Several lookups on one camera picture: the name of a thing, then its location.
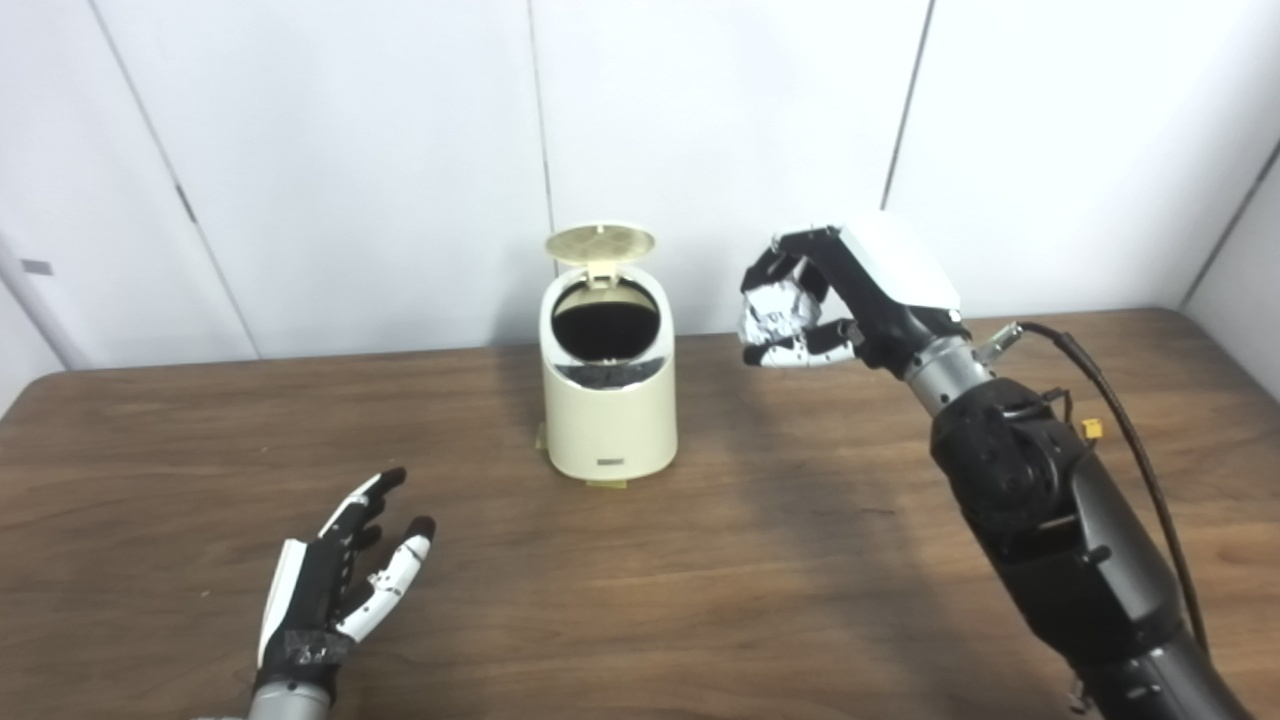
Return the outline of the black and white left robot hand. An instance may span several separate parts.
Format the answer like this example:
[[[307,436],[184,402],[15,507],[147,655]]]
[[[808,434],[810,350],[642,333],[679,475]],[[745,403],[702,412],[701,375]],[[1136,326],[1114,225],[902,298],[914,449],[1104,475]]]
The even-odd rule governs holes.
[[[353,650],[403,600],[433,547],[436,523],[417,516],[387,562],[364,579],[361,553],[381,538],[375,521],[407,471],[370,477],[335,507],[312,539],[285,539],[262,611],[251,719],[325,719]]]

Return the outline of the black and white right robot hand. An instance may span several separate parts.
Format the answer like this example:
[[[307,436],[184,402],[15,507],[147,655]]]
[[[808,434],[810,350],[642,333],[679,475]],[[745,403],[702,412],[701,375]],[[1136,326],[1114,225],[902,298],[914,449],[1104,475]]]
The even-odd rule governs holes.
[[[940,261],[882,211],[774,234],[745,270],[740,293],[749,366],[859,360],[902,379],[934,342],[972,340]]]

